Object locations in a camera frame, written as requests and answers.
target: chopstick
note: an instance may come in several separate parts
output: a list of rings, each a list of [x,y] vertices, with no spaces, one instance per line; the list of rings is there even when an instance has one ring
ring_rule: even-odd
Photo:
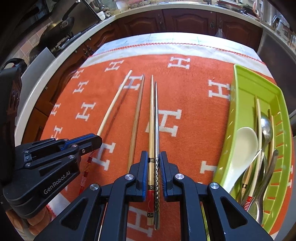
[[[147,192],[147,225],[154,225],[154,79],[151,76],[149,149],[148,149],[148,192]]]
[[[131,145],[130,145],[130,151],[129,151],[129,155],[128,155],[127,173],[129,173],[129,170],[131,168],[131,165],[133,164],[133,159],[134,159],[134,155],[135,155],[135,147],[136,147],[140,109],[141,109],[141,102],[142,102],[143,89],[144,89],[144,81],[145,81],[145,75],[143,74],[142,75],[142,83],[141,83],[139,96],[138,96],[138,102],[136,105],[135,118],[133,120],[133,130],[132,130],[132,134],[131,134]]]
[[[259,124],[259,122],[257,121],[257,96],[255,96],[254,98],[254,103],[255,103],[255,120],[256,122]],[[244,195],[245,195],[245,192],[247,190],[247,186],[248,186],[248,183],[250,181],[250,178],[251,178],[251,174],[252,174],[252,170],[253,170],[253,163],[251,163],[251,165],[248,167],[248,169],[244,172],[244,175],[243,175],[243,178],[242,178],[242,187],[241,187],[241,192],[240,192],[240,204],[243,205],[243,201],[244,201]]]
[[[154,229],[160,228],[160,160],[159,160],[159,121],[158,121],[158,94],[155,81],[155,175],[154,175]]]
[[[133,72],[133,71],[130,70],[129,73],[125,76],[125,78],[124,78],[124,80],[123,80],[123,82],[122,82],[120,88],[118,89],[118,91],[117,91],[115,97],[113,98],[113,100],[112,100],[112,102],[111,102],[111,104],[110,104],[110,106],[109,106],[109,108],[108,108],[108,110],[107,110],[107,112],[106,112],[106,114],[105,114],[105,116],[104,116],[104,118],[103,118],[103,121],[102,121],[102,123],[101,123],[101,125],[100,125],[100,128],[99,128],[99,130],[98,130],[98,133],[97,133],[98,136],[101,136],[101,134],[102,134],[102,132],[103,132],[103,129],[104,129],[104,126],[105,126],[105,124],[106,124],[106,122],[107,122],[107,119],[108,119],[108,117],[109,117],[109,115],[110,115],[110,113],[111,113],[111,111],[112,111],[112,108],[114,107],[115,102],[117,101],[117,99],[118,99],[118,97],[119,97],[121,91],[122,91],[123,88],[124,88],[124,85],[126,84],[127,80],[128,80],[129,77],[131,76],[131,73],[132,73],[132,72]],[[92,162],[92,158],[94,157],[94,154],[95,154],[95,151],[91,151],[91,152],[89,153],[89,157],[88,157],[88,159],[87,159],[86,166],[85,166],[85,168],[84,168],[84,174],[83,174],[83,177],[82,177],[82,180],[81,180],[81,184],[80,184],[79,194],[81,194],[81,193],[83,192],[83,190],[84,190],[84,187],[85,187],[85,184],[86,184],[87,175],[88,175],[88,173],[89,173],[89,169],[90,169],[90,167],[91,167],[91,162]]]
[[[260,103],[259,99],[256,98],[256,110],[257,110],[257,117],[258,117],[258,150],[262,148],[262,128],[261,128],[261,109],[260,109]],[[255,167],[255,173],[254,173],[254,178],[250,187],[250,192],[248,195],[248,198],[246,200],[246,203],[244,204],[244,209],[247,211],[251,201],[253,199],[257,179],[259,176],[259,171],[262,165],[262,155],[264,155],[264,152],[262,151],[261,154],[257,157],[257,162],[256,162],[256,167]]]
[[[270,119],[270,123],[271,123],[271,127],[272,127],[272,140],[269,143],[269,147],[268,147],[268,166],[270,165],[271,159],[272,159],[272,154],[274,152],[274,116],[271,114],[271,110],[268,109],[268,117]]]

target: metal screw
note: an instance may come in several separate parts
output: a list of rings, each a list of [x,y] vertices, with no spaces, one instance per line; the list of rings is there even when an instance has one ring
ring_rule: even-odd
[[[213,189],[218,189],[219,188],[219,184],[218,183],[211,183],[210,187]]]
[[[175,178],[177,178],[178,180],[182,180],[184,179],[184,175],[182,173],[178,173],[175,175]]]
[[[94,184],[91,184],[91,185],[89,186],[89,188],[90,188],[90,190],[95,191],[95,190],[97,190],[97,189],[99,188],[99,185],[96,184],[96,183],[94,183]]]
[[[126,174],[126,175],[124,176],[124,178],[125,178],[126,180],[132,180],[132,179],[133,179],[133,174]]]

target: twisted metal chopstick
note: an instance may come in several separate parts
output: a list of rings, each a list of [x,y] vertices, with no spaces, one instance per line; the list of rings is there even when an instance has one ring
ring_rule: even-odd
[[[159,122],[158,122],[158,97],[157,97],[157,83],[155,81],[155,172],[154,172],[154,229],[160,228],[160,163],[159,163]]]

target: frying pan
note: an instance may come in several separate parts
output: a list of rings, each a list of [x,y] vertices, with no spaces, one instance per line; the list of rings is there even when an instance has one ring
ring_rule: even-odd
[[[70,34],[74,26],[74,17],[69,17],[70,12],[81,2],[77,0],[64,14],[62,20],[57,23],[50,24],[40,37],[40,41],[29,54],[29,63],[37,57],[40,52],[46,47],[51,50],[57,43]]]

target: red chopstick handle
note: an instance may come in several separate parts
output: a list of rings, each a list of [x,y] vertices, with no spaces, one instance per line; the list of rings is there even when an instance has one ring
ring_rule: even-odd
[[[246,211],[248,211],[252,199],[253,199],[253,197],[248,196],[248,198],[247,198],[247,200],[246,200],[246,203],[244,204],[244,209],[245,209]]]

